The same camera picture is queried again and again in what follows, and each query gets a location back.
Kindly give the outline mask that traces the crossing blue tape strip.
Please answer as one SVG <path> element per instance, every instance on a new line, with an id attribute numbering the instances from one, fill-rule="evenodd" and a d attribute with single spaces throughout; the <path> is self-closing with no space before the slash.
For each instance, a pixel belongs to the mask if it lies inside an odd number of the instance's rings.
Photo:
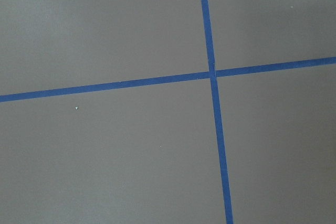
<path id="1" fill-rule="evenodd" d="M 223 129 L 223 122 L 222 122 L 222 114 L 221 114 L 221 109 L 220 109 L 221 103 L 219 99 L 218 82 L 217 82 L 217 76 L 216 76 L 215 54 L 214 54 L 214 45 L 213 45 L 212 27 L 211 27 L 211 18 L 210 18 L 210 13 L 209 13 L 208 0 L 201 0 L 201 6 L 202 6 L 203 26 L 204 26 L 204 34 L 205 34 L 207 60 L 208 60 L 208 72 L 209 72 L 209 79 L 210 79 L 210 84 L 211 84 L 219 166 L 220 166 L 221 181 L 222 181 L 225 219 L 226 219 L 226 223 L 233 223 L 234 218 L 233 218 L 233 211 L 232 211 L 232 201 L 231 201 L 231 196 L 230 196 L 224 129 Z"/>

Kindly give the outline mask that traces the long blue tape strip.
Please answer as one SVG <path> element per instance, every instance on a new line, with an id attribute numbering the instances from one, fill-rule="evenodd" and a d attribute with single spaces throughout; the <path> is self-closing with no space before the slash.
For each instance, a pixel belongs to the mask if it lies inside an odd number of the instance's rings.
<path id="1" fill-rule="evenodd" d="M 232 68 L 232 69 L 223 69 L 223 70 L 215 71 L 215 76 L 216 77 L 240 76 L 244 74 L 307 68 L 307 67 L 332 65 L 332 64 L 335 64 L 335 57 L 273 63 L 273 64 L 267 64 L 267 65 L 240 67 L 240 68 Z M 87 85 L 87 86 L 6 94 L 6 95 L 1 95 L 1 103 L 10 102 L 10 101 L 30 100 L 30 99 L 37 99 L 37 98 L 56 97 L 56 96 L 62 96 L 62 95 L 90 93 L 90 92 L 98 92 L 98 91 L 106 91 L 106 90 L 114 90 L 114 89 L 151 86 L 151 85 L 156 85 L 156 84 L 203 80 L 203 79 L 209 79 L 210 77 L 211 77 L 211 74 L 209 72 L 195 72 L 195 73 L 178 74 L 178 75 L 172 75 L 172 76 L 145 78 L 145 79 L 139 79 L 139 80 L 127 80 L 127 81 L 120 81 L 120 82 L 93 84 L 93 85 Z"/>

